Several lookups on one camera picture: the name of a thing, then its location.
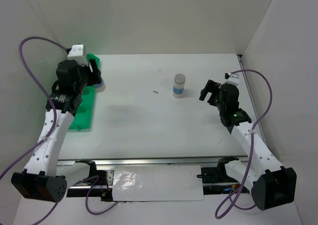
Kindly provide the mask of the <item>green plastic compartment tray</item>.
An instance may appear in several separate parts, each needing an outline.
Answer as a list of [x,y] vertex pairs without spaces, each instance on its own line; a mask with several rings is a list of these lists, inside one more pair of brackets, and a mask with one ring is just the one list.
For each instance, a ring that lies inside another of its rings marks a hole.
[[[86,54],[86,59],[89,62],[90,59],[95,59],[98,69],[100,59],[94,54]],[[92,120],[92,111],[95,101],[96,91],[93,86],[86,86],[80,94],[81,103],[78,104],[74,120],[71,123],[69,130],[85,131],[90,129]]]

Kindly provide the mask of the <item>aluminium rail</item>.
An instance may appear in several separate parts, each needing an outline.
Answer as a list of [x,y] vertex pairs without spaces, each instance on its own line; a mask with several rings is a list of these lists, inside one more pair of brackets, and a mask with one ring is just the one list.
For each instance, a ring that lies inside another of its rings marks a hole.
[[111,165],[168,165],[168,164],[203,164],[217,163],[226,156],[204,157],[167,157],[167,158],[117,158],[117,159],[86,159],[92,160],[98,166]]

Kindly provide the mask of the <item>silver lid salt jar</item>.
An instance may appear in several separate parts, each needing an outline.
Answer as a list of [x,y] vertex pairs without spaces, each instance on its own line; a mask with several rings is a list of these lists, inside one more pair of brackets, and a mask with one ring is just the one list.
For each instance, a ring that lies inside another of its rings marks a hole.
[[184,91],[186,77],[184,74],[176,74],[173,83],[173,96],[175,98],[181,98]]
[[93,87],[96,92],[103,92],[106,88],[104,81],[102,81],[101,83],[95,84]]

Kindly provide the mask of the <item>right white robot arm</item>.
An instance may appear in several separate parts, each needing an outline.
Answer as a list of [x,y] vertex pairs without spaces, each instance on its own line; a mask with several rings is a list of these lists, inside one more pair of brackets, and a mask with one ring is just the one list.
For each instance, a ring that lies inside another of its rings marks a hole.
[[239,107],[237,84],[230,80],[224,84],[209,80],[201,90],[199,99],[205,100],[208,93],[211,96],[207,102],[217,107],[221,123],[251,159],[251,165],[246,166],[234,156],[221,158],[217,165],[218,178],[242,182],[247,173],[244,186],[262,211],[293,202],[296,172],[291,167],[285,168],[252,129],[251,118]]

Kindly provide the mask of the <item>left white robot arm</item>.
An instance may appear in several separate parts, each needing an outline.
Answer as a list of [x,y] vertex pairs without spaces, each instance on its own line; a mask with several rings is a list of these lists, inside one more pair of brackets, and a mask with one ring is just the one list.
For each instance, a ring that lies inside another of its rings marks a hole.
[[57,175],[58,157],[88,86],[102,83],[96,59],[85,66],[75,60],[58,63],[57,80],[46,104],[45,121],[36,148],[22,172],[11,177],[12,185],[26,199],[60,202],[71,185],[70,177]]

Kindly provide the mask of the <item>white plastic sheet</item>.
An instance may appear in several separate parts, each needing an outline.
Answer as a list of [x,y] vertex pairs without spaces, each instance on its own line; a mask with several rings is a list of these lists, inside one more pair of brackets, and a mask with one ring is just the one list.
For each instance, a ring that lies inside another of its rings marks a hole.
[[116,166],[112,197],[120,202],[200,201],[198,165]]

